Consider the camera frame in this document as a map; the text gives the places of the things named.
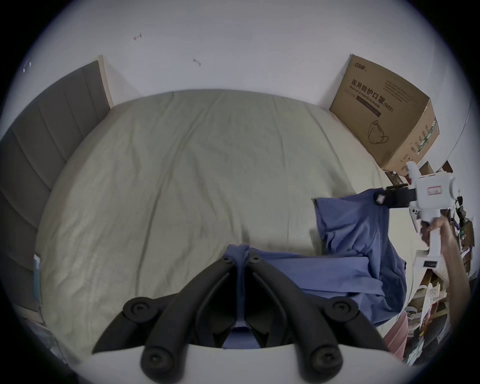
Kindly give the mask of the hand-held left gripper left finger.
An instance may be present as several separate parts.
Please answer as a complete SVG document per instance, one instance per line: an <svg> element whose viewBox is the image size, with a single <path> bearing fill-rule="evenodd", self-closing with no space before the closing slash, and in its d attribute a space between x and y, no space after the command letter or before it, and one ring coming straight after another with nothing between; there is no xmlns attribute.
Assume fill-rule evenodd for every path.
<svg viewBox="0 0 480 384"><path fill-rule="evenodd" d="M143 374L154 382L178 382L197 318L230 279L236 293L236 273L231 258L220 258L177 294L131 298L103 331L92 355L144 346L139 361Z"/></svg>

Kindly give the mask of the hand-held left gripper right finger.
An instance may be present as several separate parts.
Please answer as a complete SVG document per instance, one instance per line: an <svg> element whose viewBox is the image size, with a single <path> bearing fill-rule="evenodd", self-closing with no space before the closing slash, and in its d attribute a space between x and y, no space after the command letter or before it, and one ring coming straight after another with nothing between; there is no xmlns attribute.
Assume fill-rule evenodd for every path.
<svg viewBox="0 0 480 384"><path fill-rule="evenodd" d="M249 254L245 278L253 280L279 309L280 328L273 342L289 335L297 350L301 377L309 383L325 383L340 373L344 358L339 342L364 350L389 349L371 322L350 297L326 299L304 293L284 273Z"/></svg>

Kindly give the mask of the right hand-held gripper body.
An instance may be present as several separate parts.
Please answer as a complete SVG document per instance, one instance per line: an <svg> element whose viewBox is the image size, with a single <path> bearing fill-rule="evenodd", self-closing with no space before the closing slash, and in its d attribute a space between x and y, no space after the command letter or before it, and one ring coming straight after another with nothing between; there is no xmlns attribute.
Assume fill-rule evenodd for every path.
<svg viewBox="0 0 480 384"><path fill-rule="evenodd" d="M426 221L441 216L441 211L452 209L459 196L457 182L452 173L438 172L422 175L414 161L406 163L411 184L407 188L390 189L390 209L408 208L412 219ZM415 269L435 269L441 261L439 230L433 231L428 250L418 250L413 264Z"/></svg>

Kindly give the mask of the person's right hand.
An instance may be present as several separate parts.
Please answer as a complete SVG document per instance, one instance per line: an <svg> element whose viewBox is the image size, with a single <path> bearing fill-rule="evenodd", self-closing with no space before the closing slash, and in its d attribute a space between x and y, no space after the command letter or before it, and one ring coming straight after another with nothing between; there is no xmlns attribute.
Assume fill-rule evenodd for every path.
<svg viewBox="0 0 480 384"><path fill-rule="evenodd" d="M440 239L441 239L441 246L450 245L453 239L453 234L451 230L451 226L449 220L445 216L440 216L432 220L431 223L427 223L426 221L421 222L420 227L420 236L424 243L430 246L432 233L435 230L439 230Z"/></svg>

